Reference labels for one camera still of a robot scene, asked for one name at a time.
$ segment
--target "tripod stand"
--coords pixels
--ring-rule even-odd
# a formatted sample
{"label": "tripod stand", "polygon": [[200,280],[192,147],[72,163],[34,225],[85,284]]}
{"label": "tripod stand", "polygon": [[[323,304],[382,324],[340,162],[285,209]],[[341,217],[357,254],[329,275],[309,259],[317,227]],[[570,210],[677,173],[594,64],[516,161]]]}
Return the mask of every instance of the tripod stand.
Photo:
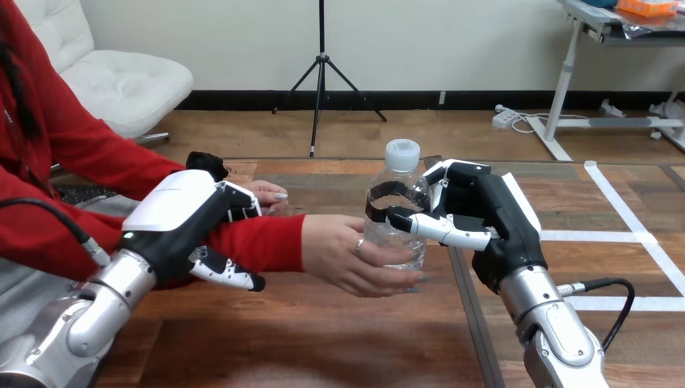
{"label": "tripod stand", "polygon": [[314,70],[314,67],[317,65],[319,66],[319,76],[318,76],[318,84],[317,84],[317,105],[316,109],[314,110],[314,126],[312,128],[312,148],[309,151],[309,157],[314,156],[314,146],[317,141],[317,125],[319,124],[319,108],[322,105],[322,99],[324,98],[324,94],[326,93],[326,65],[329,65],[333,71],[338,73],[340,78],[342,78],[343,81],[347,82],[347,85],[349,85],[353,91],[355,91],[355,94],[357,94],[362,101],[364,102],[364,105],[366,105],[367,108],[370,108],[371,110],[375,111],[376,114],[385,122],[388,121],[388,119],[383,116],[382,113],[380,113],[377,109],[371,108],[371,105],[369,102],[366,100],[366,97],[364,94],[362,94],[359,89],[345,77],[345,74],[338,70],[337,67],[333,64],[333,62],[330,60],[330,57],[326,55],[326,42],[324,38],[324,23],[323,23],[323,2],[324,0],[319,0],[319,51],[320,54],[317,56],[317,58],[314,60],[314,63],[309,67],[309,69],[305,72],[305,75],[300,78],[300,81],[297,81],[295,86],[292,87],[292,89],[288,92],[288,95],[286,95],[284,101],[280,104],[279,107],[274,108],[271,113],[276,114],[277,111],[279,111],[283,106],[285,106],[285,103],[287,103],[288,99],[290,98],[290,94],[297,89],[297,87],[300,86],[300,84],[307,78],[309,73]]}

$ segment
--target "wooden table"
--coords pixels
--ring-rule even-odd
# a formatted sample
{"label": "wooden table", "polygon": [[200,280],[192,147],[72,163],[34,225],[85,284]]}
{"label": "wooden table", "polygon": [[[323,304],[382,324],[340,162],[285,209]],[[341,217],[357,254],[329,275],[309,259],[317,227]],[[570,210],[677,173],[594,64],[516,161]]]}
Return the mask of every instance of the wooden table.
{"label": "wooden table", "polygon": [[[493,162],[511,171],[545,230],[628,231],[579,164]],[[362,216],[382,161],[230,160],[231,180],[265,179],[290,192],[292,213]],[[616,191],[685,266],[685,192],[659,166],[600,166]],[[673,167],[685,176],[685,169]],[[639,243],[543,242],[558,284],[603,276],[639,296],[681,297]],[[446,248],[431,244],[422,293],[358,299],[305,274],[266,274],[261,293],[198,283],[155,292],[107,360],[100,387],[483,387],[474,341]],[[499,298],[471,272],[506,386],[532,387]],[[593,295],[622,295],[608,289]],[[616,312],[582,311],[601,339]],[[631,313],[607,354],[612,388],[683,386],[685,315]]]}

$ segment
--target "woman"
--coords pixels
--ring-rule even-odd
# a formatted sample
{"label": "woman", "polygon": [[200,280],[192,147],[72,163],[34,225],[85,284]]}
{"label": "woman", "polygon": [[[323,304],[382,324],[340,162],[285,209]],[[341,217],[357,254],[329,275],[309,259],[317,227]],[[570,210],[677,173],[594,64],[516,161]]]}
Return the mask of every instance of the woman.
{"label": "woman", "polygon": [[[0,0],[0,105],[0,200],[33,197],[48,202],[107,251],[120,238],[123,218],[60,202],[48,180],[52,161],[134,200],[184,168],[124,140],[93,118],[52,68],[12,0]],[[246,187],[266,207],[277,206],[274,194],[284,192],[264,182]],[[363,220],[345,216],[259,217],[219,226],[208,244],[252,272],[304,271],[360,297],[404,293],[425,280],[421,272],[382,267],[408,261],[408,252],[369,242],[356,252],[363,226]],[[30,206],[0,209],[0,256],[14,262],[0,259],[0,317],[19,320],[13,321],[13,331],[22,326],[20,321],[32,319],[28,311],[36,309],[26,306],[39,304],[37,294],[47,293],[39,290],[47,280],[38,277],[37,286],[29,288],[28,278],[47,272],[85,280],[96,268],[62,224]],[[0,318],[0,333],[7,335],[5,328]]]}

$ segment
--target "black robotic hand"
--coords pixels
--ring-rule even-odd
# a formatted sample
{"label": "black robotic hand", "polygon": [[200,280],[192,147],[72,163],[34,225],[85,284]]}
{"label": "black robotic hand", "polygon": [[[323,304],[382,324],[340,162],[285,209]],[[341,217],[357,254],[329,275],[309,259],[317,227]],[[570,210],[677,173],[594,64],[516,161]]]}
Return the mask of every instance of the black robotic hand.
{"label": "black robotic hand", "polygon": [[389,207],[385,212],[394,227],[474,249],[473,269],[495,293],[518,268],[547,268],[540,222],[511,174],[502,177],[492,174],[490,166],[449,159],[424,176],[434,186],[430,211]]}

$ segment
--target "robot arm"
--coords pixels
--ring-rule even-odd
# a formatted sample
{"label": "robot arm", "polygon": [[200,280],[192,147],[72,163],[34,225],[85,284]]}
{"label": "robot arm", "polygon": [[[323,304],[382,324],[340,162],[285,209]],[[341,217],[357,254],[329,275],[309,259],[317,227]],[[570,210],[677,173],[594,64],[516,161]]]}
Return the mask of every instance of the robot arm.
{"label": "robot arm", "polygon": [[210,248],[197,248],[220,222],[258,216],[259,209],[251,192],[216,183],[207,171],[166,177],[124,221],[111,259],[103,257],[107,254],[97,244],[84,244],[101,269],[68,297],[47,305],[23,334],[0,344],[0,386],[87,386],[133,309],[156,284],[170,278],[190,272],[219,284],[261,290],[260,276]]}
{"label": "robot arm", "polygon": [[453,159],[424,176],[434,185],[431,211],[389,207],[388,221],[399,230],[476,251],[473,269],[504,302],[537,387],[607,387],[605,349],[564,300],[589,289],[556,287],[540,249],[540,222],[514,177]]}

